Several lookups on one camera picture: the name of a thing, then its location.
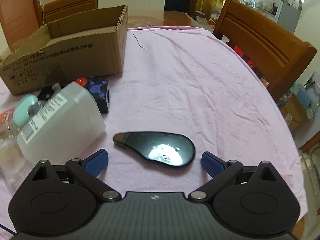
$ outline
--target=refrigerator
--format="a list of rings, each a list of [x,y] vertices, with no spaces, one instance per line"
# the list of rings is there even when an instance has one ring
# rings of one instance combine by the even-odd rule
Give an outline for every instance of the refrigerator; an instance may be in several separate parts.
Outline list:
[[[275,17],[275,22],[282,28],[294,34],[301,11],[281,0]]]

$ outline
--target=cardboard box in background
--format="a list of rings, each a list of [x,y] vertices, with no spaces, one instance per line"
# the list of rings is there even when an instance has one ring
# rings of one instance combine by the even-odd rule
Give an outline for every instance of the cardboard box in background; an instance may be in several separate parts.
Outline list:
[[[291,95],[280,111],[290,131],[293,131],[307,120],[307,112],[294,94]]]
[[[128,7],[94,9],[40,27],[0,65],[13,95],[122,72]]]

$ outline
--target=white plastic bottle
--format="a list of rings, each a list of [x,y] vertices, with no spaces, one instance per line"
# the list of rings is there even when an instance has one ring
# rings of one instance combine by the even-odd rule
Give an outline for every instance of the white plastic bottle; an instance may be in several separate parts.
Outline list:
[[[21,129],[17,141],[32,164],[44,159],[53,165],[65,164],[77,158],[105,128],[92,95],[72,82]]]
[[[17,191],[33,165],[22,154],[16,138],[0,142],[0,177],[11,195]]]

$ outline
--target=pink tablecloth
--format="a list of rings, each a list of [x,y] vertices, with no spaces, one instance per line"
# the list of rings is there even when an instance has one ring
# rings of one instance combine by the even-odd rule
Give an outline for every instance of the pink tablecloth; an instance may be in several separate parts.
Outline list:
[[[246,63],[210,32],[191,27],[148,27],[128,31],[122,75],[109,77],[111,111],[106,135],[86,149],[109,153],[107,172],[99,178],[118,190],[183,191],[188,195],[210,180],[201,155],[255,166],[269,160],[307,212],[298,152],[290,131],[268,91]],[[0,82],[1,110],[19,98]],[[158,130],[181,133],[196,146],[193,163],[182,169],[149,165],[114,146],[115,133]],[[0,183],[0,223],[13,228],[7,215],[10,195]],[[10,234],[0,230],[3,237]]]

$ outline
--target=chair backrest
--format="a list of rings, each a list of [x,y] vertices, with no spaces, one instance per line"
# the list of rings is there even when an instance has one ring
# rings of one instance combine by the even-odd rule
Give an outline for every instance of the chair backrest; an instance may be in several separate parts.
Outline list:
[[[56,0],[43,7],[44,23],[98,8],[98,0]]]
[[[254,9],[226,0],[213,34],[223,35],[251,59],[269,81],[268,90],[278,101],[309,65],[317,50]]]

